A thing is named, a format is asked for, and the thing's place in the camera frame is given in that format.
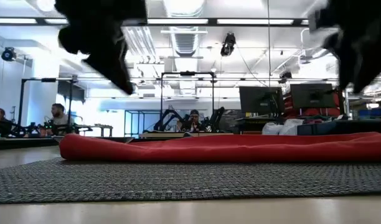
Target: monitor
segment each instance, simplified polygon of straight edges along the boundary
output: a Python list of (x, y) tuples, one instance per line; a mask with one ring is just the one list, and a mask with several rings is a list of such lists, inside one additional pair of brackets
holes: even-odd
[(285, 111), (280, 87), (240, 86), (240, 106), (244, 113), (281, 114)]
[(293, 108), (335, 108), (332, 84), (290, 85)]

